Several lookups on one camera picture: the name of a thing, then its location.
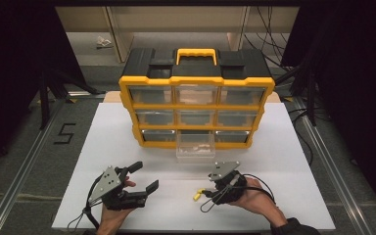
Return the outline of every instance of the metal rail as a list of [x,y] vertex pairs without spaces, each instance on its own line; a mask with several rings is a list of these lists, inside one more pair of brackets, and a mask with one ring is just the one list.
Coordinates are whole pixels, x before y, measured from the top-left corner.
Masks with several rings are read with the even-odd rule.
[[[296,107],[298,109],[304,109],[306,107],[301,98],[296,98]],[[319,154],[326,171],[328,172],[329,178],[331,179],[332,184],[334,185],[335,190],[337,191],[337,194],[347,211],[356,233],[362,235],[373,234],[360,206],[347,186],[341,172],[338,170],[316,126],[312,126],[307,117],[303,117],[303,121],[307,133],[309,134],[310,139],[312,140],[313,145],[315,146],[316,151]]]
[[29,149],[28,154],[26,155],[25,159],[23,160],[23,164],[20,167],[17,175],[15,176],[14,180],[11,183],[11,186],[5,193],[2,201],[0,202],[0,230],[5,223],[6,218],[8,217],[17,196],[19,195],[21,189],[26,182],[26,179],[34,166],[35,160],[37,159],[39,153],[41,152],[42,147],[45,144],[48,134],[51,131],[52,124],[60,111],[61,107],[63,106],[65,100],[58,100],[55,103],[55,107],[53,109],[53,114],[51,115],[47,125],[45,128],[41,129],[35,138],[34,143],[32,144],[31,148]]

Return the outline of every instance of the human hand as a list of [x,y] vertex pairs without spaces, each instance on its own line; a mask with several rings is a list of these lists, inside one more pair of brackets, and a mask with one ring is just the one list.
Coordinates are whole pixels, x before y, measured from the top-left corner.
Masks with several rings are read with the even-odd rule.
[[[124,187],[134,187],[135,182],[132,182],[129,176],[126,176]],[[121,211],[108,210],[105,205],[102,208],[102,219],[100,221],[99,229],[97,230],[97,235],[114,235],[118,229],[123,224],[127,216],[133,212],[135,209],[126,209]]]
[[[258,180],[246,177],[248,187],[262,188]],[[274,227],[280,227],[287,222],[285,215],[279,210],[273,201],[263,192],[257,190],[245,190],[243,196],[231,206],[243,208],[249,212],[263,215]]]

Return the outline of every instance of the metal bracket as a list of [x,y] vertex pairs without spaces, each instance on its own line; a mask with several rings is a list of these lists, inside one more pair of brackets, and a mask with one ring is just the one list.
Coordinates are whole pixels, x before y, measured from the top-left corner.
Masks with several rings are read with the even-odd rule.
[[120,183],[121,182],[118,179],[118,174],[115,172],[115,169],[112,166],[109,166],[100,178],[100,181],[92,192],[90,198],[88,199],[88,202],[96,202],[101,197],[117,188]]
[[215,163],[215,166],[209,175],[210,181],[216,181],[222,179],[235,168],[240,165],[240,162],[219,162]]

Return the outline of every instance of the clear plastic drawer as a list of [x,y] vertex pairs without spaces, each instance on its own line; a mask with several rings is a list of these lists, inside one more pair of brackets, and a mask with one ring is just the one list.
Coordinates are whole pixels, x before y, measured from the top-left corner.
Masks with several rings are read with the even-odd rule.
[[246,143],[250,131],[244,130],[217,130],[215,132],[216,143]]
[[170,104],[172,89],[170,86],[127,86],[134,104]]
[[186,84],[175,86],[176,103],[185,105],[213,105],[216,101],[216,86]]
[[218,111],[217,125],[251,127],[257,115],[257,111]]
[[214,136],[204,134],[177,134],[176,157],[179,163],[211,163],[215,157]]
[[145,141],[174,142],[176,131],[175,130],[145,129],[145,130],[142,130],[142,136]]
[[139,124],[168,125],[173,124],[172,110],[136,110]]
[[209,125],[213,123],[215,111],[210,110],[180,110],[177,111],[178,124],[181,125]]
[[221,87],[219,104],[221,105],[258,105],[263,97],[264,87]]

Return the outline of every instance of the small yellow object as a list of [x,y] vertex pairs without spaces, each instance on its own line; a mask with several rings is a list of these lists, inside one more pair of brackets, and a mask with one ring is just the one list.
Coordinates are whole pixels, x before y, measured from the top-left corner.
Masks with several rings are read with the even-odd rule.
[[203,194],[203,191],[206,190],[205,188],[197,190],[197,194],[194,196],[194,201],[197,202],[201,198],[201,194]]
[[194,201],[197,202],[200,199],[200,197],[201,197],[201,194],[196,194],[194,196]]

